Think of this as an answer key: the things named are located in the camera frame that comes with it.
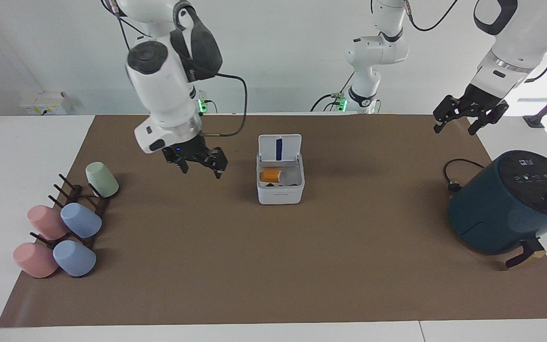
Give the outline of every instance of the brown table mat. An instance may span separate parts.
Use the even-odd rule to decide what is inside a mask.
[[[547,318],[547,258],[501,271],[518,251],[480,255],[447,223],[443,164],[490,162],[467,121],[436,135],[421,115],[250,117],[208,140],[229,158],[216,180],[142,153],[143,119],[96,117],[69,173],[85,185],[101,161],[121,186],[93,274],[21,273],[0,327]],[[232,132],[239,117],[204,122]],[[302,201],[261,206],[258,135],[286,133],[302,134]],[[464,182],[477,171],[449,169]]]

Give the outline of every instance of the cup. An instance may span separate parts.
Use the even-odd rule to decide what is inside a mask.
[[[120,186],[113,177],[113,173],[99,161],[85,167],[85,177],[103,197],[115,195]]]
[[[60,211],[60,217],[80,238],[90,238],[100,231],[102,219],[79,203],[69,203]]]
[[[27,219],[44,238],[54,241],[69,232],[60,213],[47,206],[34,206],[27,213]]]
[[[96,254],[73,240],[65,240],[54,247],[54,260],[72,277],[81,277],[96,264]]]
[[[34,278],[45,278],[58,269],[52,250],[44,245],[22,243],[14,249],[12,257],[21,270]]]

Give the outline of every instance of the green cup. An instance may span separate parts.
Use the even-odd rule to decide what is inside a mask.
[[[115,195],[120,188],[120,185],[117,184],[117,180],[113,177],[113,173],[99,161],[93,162],[85,167],[85,177],[87,177],[87,181],[92,184],[94,189],[103,197]]]

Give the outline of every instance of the white container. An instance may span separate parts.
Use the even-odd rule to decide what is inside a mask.
[[[282,171],[282,182],[261,181],[265,169]],[[297,204],[305,186],[301,134],[264,134],[259,136],[256,156],[256,190],[261,204]]]

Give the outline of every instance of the air fryer handle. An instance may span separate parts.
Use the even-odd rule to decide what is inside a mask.
[[[506,261],[506,267],[512,268],[515,266],[519,266],[527,260],[533,258],[541,258],[546,255],[546,250],[536,238],[521,241],[520,244],[521,246],[523,246],[523,254],[515,256],[510,260]]]

